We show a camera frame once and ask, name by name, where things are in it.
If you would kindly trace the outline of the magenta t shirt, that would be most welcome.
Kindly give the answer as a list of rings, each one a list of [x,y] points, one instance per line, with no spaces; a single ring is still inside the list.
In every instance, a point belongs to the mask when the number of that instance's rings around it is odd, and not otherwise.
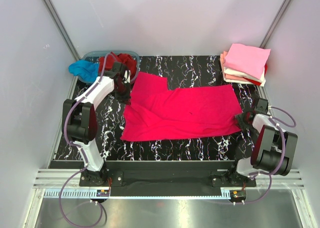
[[[177,140],[240,131],[242,109],[231,85],[168,89],[168,80],[140,72],[125,107],[123,141]]]

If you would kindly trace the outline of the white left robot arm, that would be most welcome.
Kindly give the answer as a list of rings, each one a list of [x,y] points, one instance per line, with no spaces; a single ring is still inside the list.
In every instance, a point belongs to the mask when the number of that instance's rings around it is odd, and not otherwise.
[[[110,71],[103,71],[93,84],[75,99],[66,99],[62,108],[62,133],[66,142],[81,153],[84,167],[92,171],[90,179],[104,185],[108,174],[102,170],[104,160],[96,143],[98,123],[96,108],[102,100],[114,94],[118,102],[129,104],[131,99],[131,72],[120,62],[114,62]]]

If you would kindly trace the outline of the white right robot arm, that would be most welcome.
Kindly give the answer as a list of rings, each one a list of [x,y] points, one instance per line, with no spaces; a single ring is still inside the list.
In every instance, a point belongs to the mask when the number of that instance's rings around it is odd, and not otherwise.
[[[227,173],[229,184],[238,186],[245,178],[254,179],[260,174],[286,176],[292,167],[298,136],[281,126],[295,128],[297,123],[293,116],[270,106],[267,99],[258,98],[235,119],[240,129],[254,129],[258,137],[251,157],[237,160]]]

